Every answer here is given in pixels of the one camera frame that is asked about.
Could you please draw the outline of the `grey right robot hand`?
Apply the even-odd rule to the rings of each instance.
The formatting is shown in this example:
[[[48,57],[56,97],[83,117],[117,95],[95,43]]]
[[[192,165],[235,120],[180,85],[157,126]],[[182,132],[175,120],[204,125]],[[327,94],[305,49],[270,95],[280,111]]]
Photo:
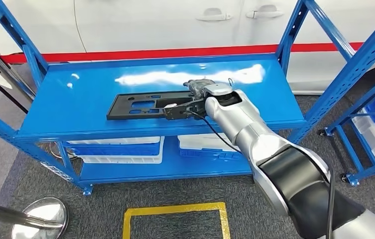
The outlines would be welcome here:
[[[204,95],[204,88],[208,85],[215,84],[214,81],[209,79],[199,79],[199,80],[188,80],[183,83],[183,86],[187,87],[192,93],[196,100],[202,99]]]

